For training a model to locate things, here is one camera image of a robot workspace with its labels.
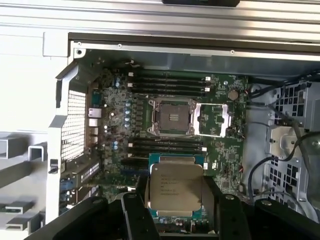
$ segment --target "ventilation grille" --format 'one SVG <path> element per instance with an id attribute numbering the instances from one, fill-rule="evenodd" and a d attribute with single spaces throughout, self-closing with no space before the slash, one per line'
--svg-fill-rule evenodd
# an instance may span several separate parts
<path id="1" fill-rule="evenodd" d="M 283 95 L 283 91 L 284 89 L 281 88 L 277 98 L 280 98 Z M 305 90 L 301 89 L 298 85 L 288 86 L 285 89 L 283 98 L 276 103 L 275 109 L 292 117 L 303 117 L 305 111 L 304 91 Z M 274 124 L 282 125 L 281 119 L 277 114 L 274 118 Z"/>
<path id="2" fill-rule="evenodd" d="M 84 154 L 86 124 L 86 94 L 69 91 L 68 116 L 62 127 L 61 158 L 70 162 Z"/>
<path id="3" fill-rule="evenodd" d="M 98 172 L 100 164 L 97 163 L 93 167 L 91 167 L 88 171 L 81 175 L 81 183 L 90 178 L 93 174 Z"/>
<path id="4" fill-rule="evenodd" d="M 89 191 L 84 198 L 82 199 L 82 201 L 86 200 L 87 198 L 89 198 L 91 196 L 91 192 Z"/>
<path id="5" fill-rule="evenodd" d="M 269 196 L 268 196 L 268 199 L 269 200 L 276 200 L 277 202 L 281 203 L 281 204 L 284 204 L 285 201 L 284 201 L 284 195 L 283 194 L 277 194 L 275 195 L 274 192 L 275 192 L 275 189 L 272 188 L 271 189 L 271 192 L 273 193 L 270 193 Z"/>
<path id="6" fill-rule="evenodd" d="M 97 191 L 99 189 L 99 186 L 97 185 L 97 186 L 94 186 L 93 188 L 91 188 L 91 196 L 93 195 L 93 194 L 95 194 L 95 192 Z"/>
<path id="7" fill-rule="evenodd" d="M 278 162 L 279 162 L 278 159 L 271 160 L 271 164 L 274 165 L 274 166 L 276 166 L 276 167 L 278 167 Z"/>
<path id="8" fill-rule="evenodd" d="M 282 173 L 280 171 L 277 171 L 273 167 L 270 168 L 270 180 L 273 181 L 272 185 L 274 187 L 281 186 L 281 177 Z"/>
<path id="9" fill-rule="evenodd" d="M 283 178 L 283 187 L 286 191 L 292 191 L 292 187 L 297 187 L 299 178 L 299 169 L 295 166 L 288 164 L 286 175 Z"/>

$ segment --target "metal mesh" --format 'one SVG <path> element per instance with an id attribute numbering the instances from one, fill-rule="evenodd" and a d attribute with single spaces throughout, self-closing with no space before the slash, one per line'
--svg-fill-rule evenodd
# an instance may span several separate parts
<path id="1" fill-rule="evenodd" d="M 303 125 L 305 124 L 305 111 L 306 111 L 306 89 L 300 89 L 299 85 L 288 86 L 283 95 L 283 89 L 277 90 L 276 97 L 283 95 L 283 98 L 278 101 L 275 108 L 286 114 L 288 116 L 296 118 Z M 280 117 L 275 114 L 274 116 L 275 125 L 283 125 Z M 267 164 L 267 174 L 268 177 L 267 187 L 273 192 L 287 192 L 299 195 L 299 191 L 304 192 L 304 182 L 301 182 L 300 172 L 302 168 L 302 158 L 293 158 L 289 162 L 283 162 L 278 160 L 272 160 Z M 283 194 L 269 194 L 269 199 L 276 200 L 281 204 L 288 205 L 288 200 L 290 197 Z"/>
<path id="2" fill-rule="evenodd" d="M 84 154 L 86 124 L 86 94 L 69 91 L 68 116 L 62 127 L 61 158 L 70 162 Z"/>
<path id="3" fill-rule="evenodd" d="M 86 171 L 84 174 L 81 175 L 81 183 L 83 183 L 85 180 L 87 180 L 90 176 L 95 174 L 99 171 L 100 164 L 97 163 L 93 167 L 91 167 L 88 171 Z"/>

